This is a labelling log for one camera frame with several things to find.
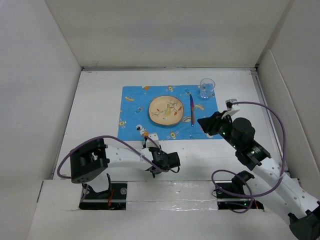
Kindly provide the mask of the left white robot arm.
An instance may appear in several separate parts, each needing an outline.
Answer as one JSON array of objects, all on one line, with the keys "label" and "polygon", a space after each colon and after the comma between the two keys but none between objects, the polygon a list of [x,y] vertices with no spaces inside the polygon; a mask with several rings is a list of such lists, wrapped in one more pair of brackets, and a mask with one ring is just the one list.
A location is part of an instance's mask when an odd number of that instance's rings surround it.
[{"label": "left white robot arm", "polygon": [[125,148],[105,144],[103,137],[87,140],[70,151],[71,182],[89,188],[100,198],[107,198],[112,191],[108,168],[130,168],[150,172],[153,177],[161,173],[180,171],[177,152],[162,150],[158,136],[153,133],[143,137],[142,149],[111,136]]}]

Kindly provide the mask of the clear plastic cup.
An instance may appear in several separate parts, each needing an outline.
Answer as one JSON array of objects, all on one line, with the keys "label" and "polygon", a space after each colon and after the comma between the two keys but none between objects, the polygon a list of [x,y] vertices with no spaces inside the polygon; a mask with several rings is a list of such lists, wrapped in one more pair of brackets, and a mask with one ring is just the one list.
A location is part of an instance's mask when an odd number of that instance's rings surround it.
[{"label": "clear plastic cup", "polygon": [[204,78],[200,81],[199,95],[203,99],[209,99],[215,97],[215,82],[210,78]]}]

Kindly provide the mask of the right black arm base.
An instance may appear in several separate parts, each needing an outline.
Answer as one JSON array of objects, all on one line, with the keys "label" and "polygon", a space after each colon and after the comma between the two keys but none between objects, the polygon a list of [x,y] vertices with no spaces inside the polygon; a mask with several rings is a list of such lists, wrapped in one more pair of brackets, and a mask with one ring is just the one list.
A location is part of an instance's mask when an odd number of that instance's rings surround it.
[{"label": "right black arm base", "polygon": [[236,173],[231,180],[217,180],[211,195],[217,200],[218,210],[230,210],[236,214],[243,214],[248,210],[264,211],[262,203],[249,198],[251,193],[246,183],[253,178],[251,173],[244,170]]}]

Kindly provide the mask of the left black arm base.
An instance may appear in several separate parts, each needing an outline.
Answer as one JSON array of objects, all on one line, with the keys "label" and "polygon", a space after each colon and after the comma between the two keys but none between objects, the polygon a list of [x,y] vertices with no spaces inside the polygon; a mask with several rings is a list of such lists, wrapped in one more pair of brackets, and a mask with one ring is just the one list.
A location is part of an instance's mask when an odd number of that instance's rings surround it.
[{"label": "left black arm base", "polygon": [[81,210],[108,210],[122,211],[127,208],[128,183],[126,181],[111,181],[106,174],[106,180],[102,180],[102,186],[107,186],[102,192],[96,192],[87,183],[82,184],[82,196],[79,201]]}]

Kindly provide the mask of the beige floral plate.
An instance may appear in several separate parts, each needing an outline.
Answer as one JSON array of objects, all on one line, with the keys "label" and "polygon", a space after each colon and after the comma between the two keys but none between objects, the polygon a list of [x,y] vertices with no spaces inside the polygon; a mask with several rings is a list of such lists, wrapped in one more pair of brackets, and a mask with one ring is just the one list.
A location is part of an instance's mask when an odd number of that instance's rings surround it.
[{"label": "beige floral plate", "polygon": [[157,96],[149,104],[148,116],[157,125],[174,126],[183,119],[184,104],[172,95]]}]

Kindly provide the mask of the blue patterned cloth placemat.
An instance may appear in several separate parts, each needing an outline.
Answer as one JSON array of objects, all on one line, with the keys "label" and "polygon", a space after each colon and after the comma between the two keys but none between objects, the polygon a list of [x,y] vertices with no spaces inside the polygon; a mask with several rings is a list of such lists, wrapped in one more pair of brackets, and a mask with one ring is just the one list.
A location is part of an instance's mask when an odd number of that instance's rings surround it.
[{"label": "blue patterned cloth placemat", "polygon": [[[191,126],[190,98],[193,97],[195,119],[210,117],[218,111],[215,97],[201,98],[198,85],[167,85],[167,86],[124,86],[122,88],[118,138],[124,141],[138,141],[150,133],[157,133],[164,140],[204,140],[210,136],[205,134],[195,120]],[[176,125],[164,126],[151,121],[148,109],[151,101],[159,96],[174,96],[182,101],[184,116]]]}]

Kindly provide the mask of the iridescent knife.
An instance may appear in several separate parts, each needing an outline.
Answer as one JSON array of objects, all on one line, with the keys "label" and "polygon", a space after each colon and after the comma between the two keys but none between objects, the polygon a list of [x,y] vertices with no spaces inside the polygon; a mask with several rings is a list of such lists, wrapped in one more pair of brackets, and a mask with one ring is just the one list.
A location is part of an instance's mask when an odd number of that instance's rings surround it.
[{"label": "iridescent knife", "polygon": [[191,95],[191,92],[186,88],[185,92],[187,93],[187,95],[189,96],[189,103],[190,103],[190,122],[191,122],[191,126],[193,127],[195,125],[195,105],[194,105],[194,100],[193,97]]}]

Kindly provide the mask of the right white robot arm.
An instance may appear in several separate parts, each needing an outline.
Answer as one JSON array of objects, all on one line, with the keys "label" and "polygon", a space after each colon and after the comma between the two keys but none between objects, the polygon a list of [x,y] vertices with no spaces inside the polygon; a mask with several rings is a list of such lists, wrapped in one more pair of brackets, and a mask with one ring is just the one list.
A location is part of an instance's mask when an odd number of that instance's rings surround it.
[{"label": "right white robot arm", "polygon": [[255,129],[243,117],[231,120],[226,112],[197,120],[204,133],[219,134],[235,149],[235,156],[248,171],[231,184],[237,197],[249,193],[265,207],[278,215],[299,240],[316,240],[320,237],[320,201],[308,194],[286,173],[270,153],[255,141]]}]

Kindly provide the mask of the iridescent fork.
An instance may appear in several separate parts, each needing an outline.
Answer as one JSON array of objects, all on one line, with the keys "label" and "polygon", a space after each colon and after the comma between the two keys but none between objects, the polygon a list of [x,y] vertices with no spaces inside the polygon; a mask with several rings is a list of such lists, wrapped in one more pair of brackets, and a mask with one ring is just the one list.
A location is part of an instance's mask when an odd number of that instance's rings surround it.
[{"label": "iridescent fork", "polygon": [[142,142],[142,147],[146,148],[147,147],[147,139],[143,138],[141,142]]}]

